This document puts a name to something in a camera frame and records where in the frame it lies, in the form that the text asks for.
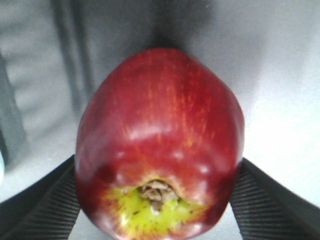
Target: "apple calyx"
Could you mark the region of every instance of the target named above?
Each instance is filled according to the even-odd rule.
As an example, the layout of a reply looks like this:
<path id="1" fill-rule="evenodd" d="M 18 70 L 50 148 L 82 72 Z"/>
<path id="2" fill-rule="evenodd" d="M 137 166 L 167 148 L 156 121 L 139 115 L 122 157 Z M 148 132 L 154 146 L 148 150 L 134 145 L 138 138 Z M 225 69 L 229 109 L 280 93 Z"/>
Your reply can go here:
<path id="1" fill-rule="evenodd" d="M 151 180 L 139 187 L 140 196 L 149 200 L 154 211 L 160 212 L 166 201 L 179 200 L 175 190 L 162 180 Z"/>

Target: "red apple skin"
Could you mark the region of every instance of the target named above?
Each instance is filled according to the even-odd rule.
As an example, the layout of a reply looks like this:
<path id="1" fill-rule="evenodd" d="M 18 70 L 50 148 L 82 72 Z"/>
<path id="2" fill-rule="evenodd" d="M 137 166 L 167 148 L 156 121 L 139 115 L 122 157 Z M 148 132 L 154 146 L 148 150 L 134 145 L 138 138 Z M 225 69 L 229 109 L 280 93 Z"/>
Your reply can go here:
<path id="1" fill-rule="evenodd" d="M 217 76 L 180 50 L 143 51 L 106 78 L 82 116 L 75 154 L 79 203 L 102 231 L 127 239 L 106 191 L 160 176 L 180 197 L 209 207 L 178 233 L 143 239 L 191 238 L 223 214 L 243 146 L 242 110 Z"/>

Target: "red apple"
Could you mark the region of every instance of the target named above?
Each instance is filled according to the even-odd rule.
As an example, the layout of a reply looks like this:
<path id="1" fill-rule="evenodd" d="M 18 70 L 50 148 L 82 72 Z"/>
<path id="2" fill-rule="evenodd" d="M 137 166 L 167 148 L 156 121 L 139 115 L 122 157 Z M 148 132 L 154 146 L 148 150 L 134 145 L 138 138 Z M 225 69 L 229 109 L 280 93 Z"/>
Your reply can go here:
<path id="1" fill-rule="evenodd" d="M 182 240 L 213 227 L 233 190 L 244 117 L 230 89 L 177 49 L 118 66 L 80 121 L 75 176 L 90 220 L 118 240 Z"/>

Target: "gray surface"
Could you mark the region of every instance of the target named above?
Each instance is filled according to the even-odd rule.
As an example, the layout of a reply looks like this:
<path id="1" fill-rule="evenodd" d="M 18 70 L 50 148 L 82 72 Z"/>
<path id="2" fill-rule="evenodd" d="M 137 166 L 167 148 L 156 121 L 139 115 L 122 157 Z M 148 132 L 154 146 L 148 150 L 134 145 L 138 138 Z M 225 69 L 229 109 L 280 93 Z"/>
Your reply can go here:
<path id="1" fill-rule="evenodd" d="M 0 202 L 74 153 L 88 97 L 158 32 L 234 91 L 246 118 L 244 156 L 320 206 L 319 1 L 82 1 L 77 14 L 84 32 L 71 13 L 79 6 L 69 3 L 0 1 L 0 52 L 25 132 L 6 162 Z M 66 48 L 56 4 L 63 9 Z M 6 135 L 7 142 L 12 139 Z M 215 236 L 241 239 L 230 207 L 217 227 L 196 239 Z M 70 239 L 103 237 L 81 214 Z"/>

